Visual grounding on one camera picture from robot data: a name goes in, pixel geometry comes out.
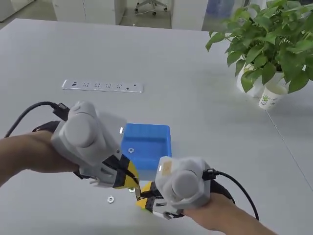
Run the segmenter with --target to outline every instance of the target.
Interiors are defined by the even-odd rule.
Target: office chair
[[[161,3],[161,2],[159,2],[157,0],[145,0],[142,3],[139,3],[139,2],[137,3],[137,7],[135,8],[135,12],[137,13],[139,7],[142,7],[142,6],[144,6],[144,5],[148,4],[148,3],[150,3],[152,5],[153,9],[154,9],[154,12],[152,12],[152,14],[154,16],[157,14],[157,12],[155,11],[157,5],[163,6],[164,7],[164,11],[167,11],[167,5],[165,5],[164,3]]]

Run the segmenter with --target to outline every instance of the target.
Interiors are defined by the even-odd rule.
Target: small washer
[[[108,200],[107,200],[107,201],[108,201],[108,203],[110,203],[110,204],[113,203],[113,202],[114,202],[114,197],[112,197],[112,196],[108,197]]]

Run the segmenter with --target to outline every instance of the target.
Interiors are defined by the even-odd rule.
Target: power outlet
[[[100,92],[129,92],[143,93],[141,83],[113,83],[113,82],[93,82],[93,81],[75,81],[65,80],[62,85],[63,90],[82,90],[82,91],[100,91]]]

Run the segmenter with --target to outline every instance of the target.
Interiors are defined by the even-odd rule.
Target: blue plastic tray
[[[172,156],[170,127],[128,123],[122,141],[122,151],[134,163],[139,176],[141,171],[153,171],[155,174],[159,159]]]

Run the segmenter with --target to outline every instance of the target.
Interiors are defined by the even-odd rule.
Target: human arm
[[[78,170],[54,150],[51,136],[48,131],[38,131],[0,140],[0,187],[25,169],[42,173]]]
[[[216,193],[211,194],[210,202],[206,206],[184,210],[184,214],[202,227],[226,235],[275,235],[228,198]]]

